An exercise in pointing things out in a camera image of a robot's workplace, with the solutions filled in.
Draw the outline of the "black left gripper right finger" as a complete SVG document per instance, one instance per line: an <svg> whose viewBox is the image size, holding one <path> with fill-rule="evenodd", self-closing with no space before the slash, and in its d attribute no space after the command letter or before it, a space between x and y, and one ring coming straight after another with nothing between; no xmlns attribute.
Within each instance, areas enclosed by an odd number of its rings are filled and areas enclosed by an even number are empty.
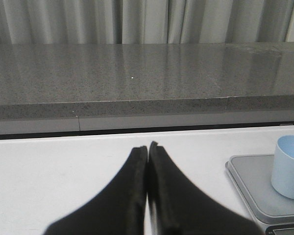
<svg viewBox="0 0 294 235"><path fill-rule="evenodd" d="M261 235L251 220L222 206L196 187L164 147L149 148L147 193L155 235Z"/></svg>

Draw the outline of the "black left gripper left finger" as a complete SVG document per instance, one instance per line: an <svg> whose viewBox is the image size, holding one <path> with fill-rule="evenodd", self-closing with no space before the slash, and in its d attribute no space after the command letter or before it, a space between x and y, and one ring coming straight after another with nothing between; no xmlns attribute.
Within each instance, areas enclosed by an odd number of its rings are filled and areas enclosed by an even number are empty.
<svg viewBox="0 0 294 235"><path fill-rule="evenodd" d="M47 235L142 235L147 147L132 148L122 168L93 199L52 223Z"/></svg>

